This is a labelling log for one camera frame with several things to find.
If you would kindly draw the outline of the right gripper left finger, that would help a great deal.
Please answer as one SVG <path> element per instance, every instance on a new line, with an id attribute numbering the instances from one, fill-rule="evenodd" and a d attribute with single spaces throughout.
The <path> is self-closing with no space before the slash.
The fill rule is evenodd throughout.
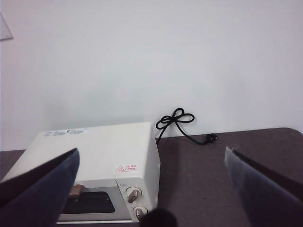
<path id="1" fill-rule="evenodd" d="M 74 148 L 0 184 L 2 227 L 54 227 L 80 164 Z"/>

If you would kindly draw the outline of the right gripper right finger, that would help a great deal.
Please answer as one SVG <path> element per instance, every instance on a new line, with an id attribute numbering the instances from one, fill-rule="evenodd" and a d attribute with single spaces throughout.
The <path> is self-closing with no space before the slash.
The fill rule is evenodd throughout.
<path id="1" fill-rule="evenodd" d="M 253 227 L 301 227 L 303 185 L 226 147 L 225 166 Z"/>

